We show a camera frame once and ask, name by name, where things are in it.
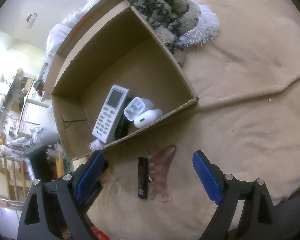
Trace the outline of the small white pink bottle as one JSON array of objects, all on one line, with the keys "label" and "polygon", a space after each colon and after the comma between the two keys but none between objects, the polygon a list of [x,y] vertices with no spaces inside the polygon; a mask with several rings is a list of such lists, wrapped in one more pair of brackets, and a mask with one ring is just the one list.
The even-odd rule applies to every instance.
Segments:
[{"label": "small white pink bottle", "polygon": [[89,148],[92,152],[94,152],[103,148],[104,145],[104,142],[102,142],[100,139],[96,139],[89,144]]}]

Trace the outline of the white remote control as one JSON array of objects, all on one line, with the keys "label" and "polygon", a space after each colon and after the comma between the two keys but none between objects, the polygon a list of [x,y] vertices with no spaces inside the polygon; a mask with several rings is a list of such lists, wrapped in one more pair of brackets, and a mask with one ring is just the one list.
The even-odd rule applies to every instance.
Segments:
[{"label": "white remote control", "polygon": [[92,134],[104,144],[110,143],[125,109],[130,90],[113,85],[100,110]]}]

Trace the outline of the black lighter with red text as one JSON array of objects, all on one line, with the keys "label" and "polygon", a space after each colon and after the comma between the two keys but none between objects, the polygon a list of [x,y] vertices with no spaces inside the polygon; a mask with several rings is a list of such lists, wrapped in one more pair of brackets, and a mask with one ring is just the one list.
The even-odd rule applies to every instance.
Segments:
[{"label": "black lighter with red text", "polygon": [[148,159],[138,158],[138,197],[148,198]]}]

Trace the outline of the black flashlight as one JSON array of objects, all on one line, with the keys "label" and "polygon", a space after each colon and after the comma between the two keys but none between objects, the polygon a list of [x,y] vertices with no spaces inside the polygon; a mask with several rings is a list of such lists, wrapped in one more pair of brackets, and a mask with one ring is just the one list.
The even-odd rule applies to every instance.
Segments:
[{"label": "black flashlight", "polygon": [[127,119],[123,112],[114,133],[114,140],[119,140],[128,135],[129,124],[130,121]]}]

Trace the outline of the white earbuds charging case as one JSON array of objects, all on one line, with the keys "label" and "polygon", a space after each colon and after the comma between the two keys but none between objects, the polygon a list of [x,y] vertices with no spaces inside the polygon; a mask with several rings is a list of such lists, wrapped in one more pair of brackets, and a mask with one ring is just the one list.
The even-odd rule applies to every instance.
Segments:
[{"label": "white earbuds charging case", "polygon": [[160,109],[147,110],[134,119],[134,126],[136,128],[143,128],[157,121],[162,116],[163,116],[163,111]]}]

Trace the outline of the white wall charger plug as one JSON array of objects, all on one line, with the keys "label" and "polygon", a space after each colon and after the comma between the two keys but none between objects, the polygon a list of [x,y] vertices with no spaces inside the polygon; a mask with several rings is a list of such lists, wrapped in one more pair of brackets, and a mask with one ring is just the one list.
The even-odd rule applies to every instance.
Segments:
[{"label": "white wall charger plug", "polygon": [[154,105],[149,99],[135,97],[124,109],[123,113],[129,121],[145,113],[148,110],[153,109]]}]

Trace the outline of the wooden chair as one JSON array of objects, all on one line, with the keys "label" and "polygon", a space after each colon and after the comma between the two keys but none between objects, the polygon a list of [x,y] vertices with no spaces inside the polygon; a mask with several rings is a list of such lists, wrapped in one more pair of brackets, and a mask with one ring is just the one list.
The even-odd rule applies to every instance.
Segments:
[{"label": "wooden chair", "polygon": [[65,174],[62,152],[52,146],[18,147],[0,140],[0,174],[4,176],[5,194],[0,194],[0,206],[22,209],[34,176],[34,154],[42,151],[41,157],[47,162],[52,178]]}]

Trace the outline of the beige blanket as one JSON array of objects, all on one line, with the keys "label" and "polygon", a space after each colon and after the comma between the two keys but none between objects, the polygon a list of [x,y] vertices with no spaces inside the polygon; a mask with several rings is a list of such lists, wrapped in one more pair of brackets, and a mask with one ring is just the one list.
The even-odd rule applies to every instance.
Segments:
[{"label": "beige blanket", "polygon": [[[300,12],[291,0],[196,0],[220,22],[186,52],[199,101],[106,153],[111,170],[88,215],[111,237],[198,239],[216,204],[192,166],[201,150],[237,179],[266,182],[274,204],[300,188]],[[169,199],[141,200],[138,158],[174,144]]]}]

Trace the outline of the cluttered desk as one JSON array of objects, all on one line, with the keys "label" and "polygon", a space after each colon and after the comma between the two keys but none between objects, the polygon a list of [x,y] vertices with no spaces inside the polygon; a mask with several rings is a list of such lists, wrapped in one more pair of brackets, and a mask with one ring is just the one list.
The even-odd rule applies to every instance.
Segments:
[{"label": "cluttered desk", "polygon": [[0,139],[55,144],[59,140],[51,95],[36,90],[37,77],[23,69],[0,73]]}]

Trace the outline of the brown cardboard box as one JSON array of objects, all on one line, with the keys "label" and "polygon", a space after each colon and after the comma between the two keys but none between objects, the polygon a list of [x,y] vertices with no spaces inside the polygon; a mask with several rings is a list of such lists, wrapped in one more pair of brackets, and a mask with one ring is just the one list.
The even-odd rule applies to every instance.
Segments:
[{"label": "brown cardboard box", "polygon": [[44,89],[69,160],[90,154],[93,126],[113,85],[151,100],[163,119],[198,102],[176,59],[127,0],[100,0],[57,50]]}]

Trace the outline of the beige patterned fringed rug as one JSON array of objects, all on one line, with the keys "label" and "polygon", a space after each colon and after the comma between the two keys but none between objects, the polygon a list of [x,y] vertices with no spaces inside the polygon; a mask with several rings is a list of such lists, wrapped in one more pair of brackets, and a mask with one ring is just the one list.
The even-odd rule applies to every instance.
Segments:
[{"label": "beige patterned fringed rug", "polygon": [[127,0],[147,21],[179,65],[186,48],[213,41],[219,19],[209,6],[194,0]]}]

